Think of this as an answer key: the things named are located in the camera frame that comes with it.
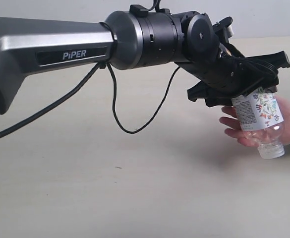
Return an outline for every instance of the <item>plastic water bottle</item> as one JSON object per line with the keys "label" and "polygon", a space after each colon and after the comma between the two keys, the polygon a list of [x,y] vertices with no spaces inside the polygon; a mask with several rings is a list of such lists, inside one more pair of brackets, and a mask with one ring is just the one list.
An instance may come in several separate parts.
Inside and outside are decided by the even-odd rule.
{"label": "plastic water bottle", "polygon": [[232,99],[241,129],[247,139],[255,141],[263,159],[285,154],[279,141],[284,132],[284,118],[273,93],[256,89],[248,96]]}

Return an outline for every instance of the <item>white bottle cap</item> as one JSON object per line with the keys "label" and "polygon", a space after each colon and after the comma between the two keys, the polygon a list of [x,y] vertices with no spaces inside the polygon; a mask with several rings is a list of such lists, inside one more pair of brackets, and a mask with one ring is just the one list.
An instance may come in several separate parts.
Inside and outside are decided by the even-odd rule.
{"label": "white bottle cap", "polygon": [[275,146],[259,147],[258,151],[263,159],[274,159],[285,154],[284,146],[281,143]]}

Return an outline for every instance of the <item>piper logo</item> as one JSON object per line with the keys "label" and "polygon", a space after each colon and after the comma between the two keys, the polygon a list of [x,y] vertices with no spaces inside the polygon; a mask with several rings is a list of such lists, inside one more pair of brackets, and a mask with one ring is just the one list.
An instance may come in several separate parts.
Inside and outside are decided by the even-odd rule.
{"label": "piper logo", "polygon": [[86,50],[64,52],[62,60],[73,60],[86,57]]}

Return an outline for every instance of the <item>finger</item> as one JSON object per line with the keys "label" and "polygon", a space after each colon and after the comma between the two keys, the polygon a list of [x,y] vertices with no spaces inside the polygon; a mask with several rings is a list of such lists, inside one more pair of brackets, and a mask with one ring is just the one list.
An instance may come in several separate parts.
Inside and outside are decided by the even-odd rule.
{"label": "finger", "polygon": [[241,130],[240,124],[239,124],[237,119],[221,117],[219,121],[220,121],[220,123],[227,125],[232,129]]}
{"label": "finger", "polygon": [[222,112],[230,115],[231,117],[237,118],[234,107],[228,107],[228,106],[222,107]]}
{"label": "finger", "polygon": [[258,144],[255,141],[246,139],[245,137],[237,139],[237,142],[246,147],[258,147]]}
{"label": "finger", "polygon": [[241,130],[226,129],[225,134],[234,139],[244,138],[244,133]]}

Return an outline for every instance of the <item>white wall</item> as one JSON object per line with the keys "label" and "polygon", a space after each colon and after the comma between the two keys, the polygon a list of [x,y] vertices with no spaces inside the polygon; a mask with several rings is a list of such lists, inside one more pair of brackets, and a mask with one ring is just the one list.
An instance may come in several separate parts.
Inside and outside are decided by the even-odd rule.
{"label": "white wall", "polygon": [[[130,4],[149,7],[151,0],[0,0],[0,16],[103,21],[115,10],[128,10]],[[212,22],[234,18],[236,38],[290,36],[288,0],[162,0],[172,12],[196,10],[210,15]]]}

